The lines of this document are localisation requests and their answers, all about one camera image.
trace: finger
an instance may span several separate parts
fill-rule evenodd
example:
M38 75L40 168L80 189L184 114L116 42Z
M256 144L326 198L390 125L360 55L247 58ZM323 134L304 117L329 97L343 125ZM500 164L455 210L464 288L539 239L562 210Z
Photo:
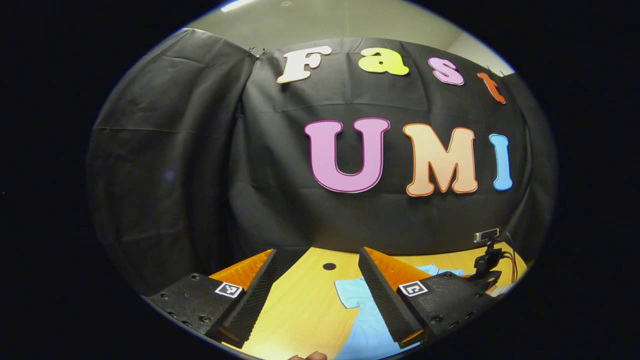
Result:
M306 360L327 360L327 356L326 354L316 351L307 356Z

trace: table surface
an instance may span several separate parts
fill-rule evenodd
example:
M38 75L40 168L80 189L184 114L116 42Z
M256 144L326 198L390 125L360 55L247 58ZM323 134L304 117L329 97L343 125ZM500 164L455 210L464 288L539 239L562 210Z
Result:
M496 249L511 251L500 243ZM413 266L434 264L441 269L475 272L474 261L486 248L450 254L393 256ZM336 268L325 270L333 263ZM516 254L518 278L526 265ZM502 259L494 270L502 271L497 285L511 284L511 262ZM361 277L358 254L318 248L309 249L286 273L273 283L269 297L242 349L246 354L265 360L287 360L293 355L306 357L318 350L334 359L351 332L359 307L346 309L340 302L334 281Z

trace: fisheye lens view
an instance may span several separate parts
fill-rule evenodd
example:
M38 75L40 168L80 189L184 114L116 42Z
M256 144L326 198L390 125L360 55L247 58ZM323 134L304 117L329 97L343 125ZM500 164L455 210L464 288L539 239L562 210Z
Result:
M384 359L535 262L548 119L461 26L401 0L238 0L158 41L87 167L101 244L167 326L237 357Z

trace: black fabric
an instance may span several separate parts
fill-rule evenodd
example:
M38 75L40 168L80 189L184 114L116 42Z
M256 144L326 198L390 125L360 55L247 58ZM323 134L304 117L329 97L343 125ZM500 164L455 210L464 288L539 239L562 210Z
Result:
M184 29L124 76L99 115L87 158L94 224L143 295L231 265L222 174L254 61Z
M285 53L322 45L333 52L309 78L276 82ZM397 51L409 74L362 70L360 51L368 47ZM453 62L465 84L438 80L430 57ZM491 76L506 104L478 72ZM353 122L365 117L391 124L380 180L361 193L324 188L311 172L304 126L340 121L337 162L353 174L362 167ZM409 196L413 147L402 131L409 123L431 125L445 147L456 127L473 130L479 188ZM215 35L184 29L127 73L99 115L87 157L92 215L100 240L142 295L270 248L293 249L293 262L309 247L437 254L471 249L474 233L496 227L505 227L530 261L556 196L546 126L516 77L500 78L432 47L345 38L256 59ZM493 188L494 133L509 139L513 187L502 192Z
M285 53L322 45L333 52L322 57L309 78L276 82L284 70ZM397 51L409 73L362 70L360 51L368 47ZM428 64L434 56L453 62L465 84L438 80ZM504 80L490 74L506 98L501 104L478 72L490 73L432 47L373 38L309 42L261 57L244 90L232 144L229 199L237 226L234 241L249 254L290 246L345 252L366 246L390 255L436 254L471 249L476 246L474 233L504 227L529 188L530 139ZM312 175L304 126L318 120L342 122L337 162L340 171L354 174L362 167L362 137L353 122L364 117L391 123L383 137L380 181L362 193L322 187ZM425 197L406 193L413 179L413 149L402 129L414 122L431 125L445 147L456 127L473 130L479 183L475 192L454 193L450 187ZM513 187L503 192L493 188L497 165L489 135L494 133L509 139ZM518 235L512 237L522 242Z

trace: human hand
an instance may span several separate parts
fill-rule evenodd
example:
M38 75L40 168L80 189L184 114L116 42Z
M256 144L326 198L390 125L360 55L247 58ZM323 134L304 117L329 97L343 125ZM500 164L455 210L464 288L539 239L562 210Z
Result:
M293 355L292 357L289 358L289 360L327 360L327 356L321 352L316 351L305 358L302 358L297 355Z

